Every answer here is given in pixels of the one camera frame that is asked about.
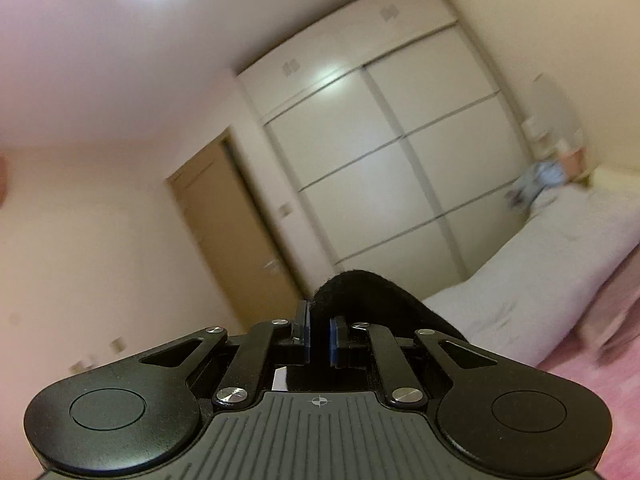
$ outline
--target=crosshair marking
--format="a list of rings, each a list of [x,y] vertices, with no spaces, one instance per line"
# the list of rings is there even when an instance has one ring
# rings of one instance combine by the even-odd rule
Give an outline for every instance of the crosshair marking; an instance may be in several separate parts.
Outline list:
[[[331,401],[325,399],[324,397],[315,397],[311,399],[309,402],[311,402],[312,404],[315,404],[318,408],[322,408],[326,403]]]

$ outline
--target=ridged gray surface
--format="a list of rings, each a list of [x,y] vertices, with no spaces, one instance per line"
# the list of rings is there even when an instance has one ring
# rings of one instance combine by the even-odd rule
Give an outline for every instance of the ridged gray surface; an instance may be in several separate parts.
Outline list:
[[[43,480],[64,477],[49,473]],[[250,410],[217,415],[204,436],[145,480],[490,480],[451,454],[425,418],[372,392],[267,392]],[[597,478],[591,473],[575,477]]]

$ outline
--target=ceiling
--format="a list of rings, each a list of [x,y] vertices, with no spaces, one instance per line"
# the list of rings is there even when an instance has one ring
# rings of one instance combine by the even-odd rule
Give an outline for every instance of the ceiling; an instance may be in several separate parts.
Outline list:
[[[0,0],[0,145],[147,139],[350,0]]]

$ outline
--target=cabinet handle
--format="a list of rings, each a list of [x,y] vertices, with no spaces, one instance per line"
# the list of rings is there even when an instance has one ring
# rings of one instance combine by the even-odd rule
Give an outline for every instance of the cabinet handle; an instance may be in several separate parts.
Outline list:
[[[277,274],[281,269],[280,261],[277,258],[274,258],[273,260],[265,263],[262,268],[268,270],[270,274]]]
[[[400,14],[400,11],[398,10],[395,4],[391,4],[386,7],[382,7],[382,9],[380,9],[380,16],[382,16],[382,19],[385,20],[386,22],[388,22],[391,19],[397,18],[399,14]]]
[[[291,74],[297,72],[298,70],[300,70],[300,63],[298,63],[298,60],[295,58],[287,61],[282,66],[282,71],[284,72],[285,77],[289,77]]]

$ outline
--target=white wall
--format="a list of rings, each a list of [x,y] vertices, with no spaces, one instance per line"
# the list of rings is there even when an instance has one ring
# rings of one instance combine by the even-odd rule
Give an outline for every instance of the white wall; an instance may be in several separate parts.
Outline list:
[[[640,0],[450,0],[521,106],[553,76],[601,160],[640,169]]]
[[[94,355],[119,357],[205,326],[242,332],[146,146],[7,153],[0,208],[0,477],[41,472],[22,430],[27,403]]]
[[[154,156],[157,171],[165,177],[171,175],[228,127],[266,213],[308,292],[313,292],[335,271],[231,70],[221,72],[183,122],[158,139]],[[279,208],[285,204],[291,213],[283,217]]]

